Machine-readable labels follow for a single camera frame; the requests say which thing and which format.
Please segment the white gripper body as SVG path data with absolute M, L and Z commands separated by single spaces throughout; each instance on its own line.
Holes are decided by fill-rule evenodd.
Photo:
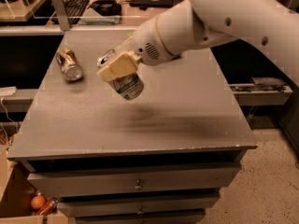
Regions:
M 146 65 L 166 63 L 181 52 L 200 49 L 205 25 L 199 20 L 189 0 L 143 22 L 133 33 L 135 52 Z

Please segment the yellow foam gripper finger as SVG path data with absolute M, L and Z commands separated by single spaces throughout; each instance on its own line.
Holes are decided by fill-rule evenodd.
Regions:
M 138 65 L 139 56 L 134 52 L 116 53 L 114 50 L 109 50 L 97 60 L 97 75 L 109 82 L 133 74 L 137 71 Z
M 134 49 L 134 44 L 132 43 L 132 38 L 128 37 L 125 41 L 123 41 L 121 44 L 119 44 L 115 48 L 116 53 L 122 53 L 125 51 L 131 51 Z

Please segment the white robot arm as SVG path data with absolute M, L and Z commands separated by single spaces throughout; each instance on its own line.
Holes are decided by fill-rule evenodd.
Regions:
M 299 83 L 299 14 L 276 0 L 184 0 L 143 22 L 100 66 L 109 82 L 190 49 L 241 39 Z

